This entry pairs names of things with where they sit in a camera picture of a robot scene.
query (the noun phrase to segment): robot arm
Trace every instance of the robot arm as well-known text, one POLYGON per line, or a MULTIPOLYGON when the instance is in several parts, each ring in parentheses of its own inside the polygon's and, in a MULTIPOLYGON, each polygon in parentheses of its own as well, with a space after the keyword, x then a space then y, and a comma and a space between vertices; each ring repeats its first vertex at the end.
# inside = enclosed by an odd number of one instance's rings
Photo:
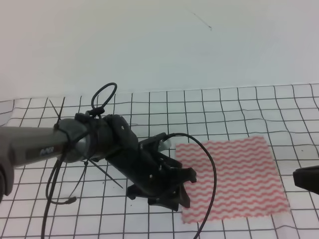
POLYGON ((92 119, 76 114, 63 119, 56 128, 0 128, 0 185, 1 195, 12 191, 14 168, 52 157, 60 157, 66 150, 64 162, 86 159, 107 159, 126 175, 134 185, 127 196, 148 198, 150 205, 178 210, 178 205, 190 206, 184 182, 196 182, 192 168, 159 153, 165 133, 138 142, 123 117, 108 115, 92 119))

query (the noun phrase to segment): table surface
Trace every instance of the table surface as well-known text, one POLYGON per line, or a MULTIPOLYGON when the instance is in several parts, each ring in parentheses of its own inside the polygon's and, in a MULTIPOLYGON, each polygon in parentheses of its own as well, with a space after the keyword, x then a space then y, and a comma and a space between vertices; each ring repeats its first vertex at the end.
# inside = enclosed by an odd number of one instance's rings
MULTIPOLYGON (((109 92, 99 96, 102 104, 109 92)), ((0 125, 52 127, 63 97, 0 102, 0 125)), ((90 96, 65 97, 62 118, 90 109, 90 96)), ((269 144, 291 215, 207 222, 201 239, 311 239, 319 237, 319 196, 294 186, 292 172, 319 165, 319 84, 245 87, 175 92, 116 94, 105 114, 122 115, 139 137, 185 132, 200 141, 262 135, 269 144)), ((165 153, 174 157, 174 138, 165 153)), ((55 160, 15 169, 13 191, 0 204, 1 238, 39 238, 46 203, 45 186, 55 160)), ((99 165, 124 188, 131 182, 106 160, 99 165)), ((83 163, 64 164, 55 198, 66 198, 83 171, 83 163)), ((47 238, 55 239, 192 239, 199 224, 183 224, 181 211, 130 200, 125 190, 93 165, 71 205, 51 205, 47 238)))

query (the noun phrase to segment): black cable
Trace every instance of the black cable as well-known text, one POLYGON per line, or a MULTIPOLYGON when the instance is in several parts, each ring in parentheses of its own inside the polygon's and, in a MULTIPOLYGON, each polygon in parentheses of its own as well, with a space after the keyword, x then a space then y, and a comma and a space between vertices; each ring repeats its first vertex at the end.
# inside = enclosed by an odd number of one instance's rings
MULTIPOLYGON (((51 184, 51 180, 52 180, 53 174, 54 174, 54 172, 55 172, 55 170, 56 170, 57 163, 58 163, 58 162, 56 161, 55 164, 54 164, 54 166, 53 166, 53 169, 52 169, 52 171, 51 171, 51 174, 50 174, 50 176, 49 176, 48 182, 47 182, 47 184, 46 184, 45 197, 46 197, 47 200, 48 200, 48 198, 49 198, 49 185, 51 184)), ((77 184, 75 185, 75 187, 74 187, 72 193, 70 194, 69 199, 66 200, 66 201, 64 201, 64 202, 55 202, 55 201, 51 200, 51 203, 52 203, 52 204, 55 204, 55 205, 65 205, 65 204, 74 203, 74 202, 76 201, 77 198, 76 198, 76 197, 71 197, 71 196, 72 196, 72 194, 74 193, 74 191, 76 190, 76 188, 78 187, 78 185, 80 184, 80 182, 81 182, 81 180, 82 180, 82 178, 83 178, 83 176, 84 176, 84 173, 85 173, 85 171, 86 171, 86 169, 87 169, 87 165, 88 165, 87 161, 84 162, 84 165, 85 165, 85 167, 84 167, 84 169, 83 169, 83 172, 82 172, 82 174, 81 174, 81 177, 80 177, 80 179, 78 180, 77 184)))
POLYGON ((215 166, 215 163, 214 163, 214 160, 213 158, 211 157, 211 155, 209 154, 209 152, 207 151, 207 149, 204 147, 204 145, 202 145, 196 138, 194 138, 193 136, 187 134, 187 133, 170 133, 168 134, 164 141, 168 140, 169 138, 172 138, 172 137, 175 137, 175 136, 185 136, 185 137, 188 137, 190 139, 192 139, 193 141, 195 141, 203 150, 204 152, 207 154, 210 162, 211 162, 211 165, 213 166, 213 172, 214 172, 214 187, 213 187, 213 194, 212 194, 212 197, 211 197, 211 200, 210 200, 210 203, 209 203, 209 206, 208 206, 208 209, 207 209, 207 212, 206 212, 206 215, 204 217, 204 220, 203 222, 201 223, 194 239, 198 238, 199 234, 201 233, 201 231, 203 230, 203 227, 209 217, 209 213, 210 213, 210 210, 213 206, 213 202, 214 202, 214 199, 215 199, 215 194, 216 194, 216 189, 217 189, 217 170, 216 170, 216 166, 215 166))
POLYGON ((104 108, 106 106, 106 104, 111 100, 111 98, 113 97, 113 95, 115 94, 115 91, 116 89, 118 88, 118 85, 114 82, 112 83, 108 83, 106 84, 105 86, 101 87, 95 94, 94 96, 92 97, 92 100, 91 100, 91 107, 92 109, 95 109, 95 106, 94 106, 94 101, 95 101, 95 98, 106 88, 108 88, 109 86, 114 86, 114 89, 112 91, 112 93, 110 94, 110 96, 106 99, 106 101, 104 101, 104 103, 101 105, 102 108, 104 108))
POLYGON ((59 171, 60 171, 62 162, 64 161, 65 155, 66 154, 63 153, 61 158, 56 161, 57 166, 56 166, 56 169, 55 169, 55 173, 54 173, 54 177, 53 177, 53 181, 52 181, 50 194, 48 195, 48 200, 46 201, 44 215, 43 215, 42 228, 41 228, 41 239, 44 239, 46 220, 47 220, 47 217, 48 217, 50 204, 51 204, 52 197, 53 197, 53 192, 54 192, 55 184, 56 184, 56 181, 57 181, 57 178, 58 178, 58 175, 59 175, 59 171))

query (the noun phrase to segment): black joint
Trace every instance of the black joint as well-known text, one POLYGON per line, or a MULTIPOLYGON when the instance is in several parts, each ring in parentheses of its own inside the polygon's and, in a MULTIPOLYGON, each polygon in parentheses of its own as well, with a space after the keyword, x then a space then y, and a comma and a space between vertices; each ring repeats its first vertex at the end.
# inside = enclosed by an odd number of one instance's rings
POLYGON ((87 111, 87 113, 93 117, 95 116, 100 116, 101 114, 103 114, 105 112, 103 107, 97 107, 95 109, 92 109, 90 111, 87 111))

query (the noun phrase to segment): cloth napkin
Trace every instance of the cloth napkin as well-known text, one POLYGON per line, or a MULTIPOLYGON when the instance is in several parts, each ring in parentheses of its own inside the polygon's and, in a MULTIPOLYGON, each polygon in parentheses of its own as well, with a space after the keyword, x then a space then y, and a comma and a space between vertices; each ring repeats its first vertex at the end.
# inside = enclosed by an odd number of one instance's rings
MULTIPOLYGON (((203 143, 217 169, 217 191, 209 221, 258 217, 289 212, 275 161, 261 136, 225 142, 203 143)), ((177 144, 176 159, 197 173, 196 183, 185 183, 190 208, 182 208, 185 223, 201 222, 214 185, 212 165, 194 143, 177 144)))

